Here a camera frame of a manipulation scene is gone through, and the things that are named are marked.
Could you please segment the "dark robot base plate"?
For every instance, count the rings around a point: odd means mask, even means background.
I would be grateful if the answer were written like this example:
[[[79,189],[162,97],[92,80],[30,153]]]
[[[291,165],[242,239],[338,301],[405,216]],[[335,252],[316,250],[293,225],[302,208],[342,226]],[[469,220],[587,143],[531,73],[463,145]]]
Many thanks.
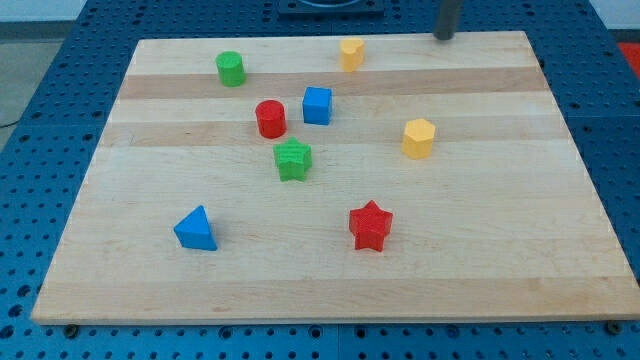
[[[278,0],[275,9],[280,18],[334,19],[384,16],[383,0]]]

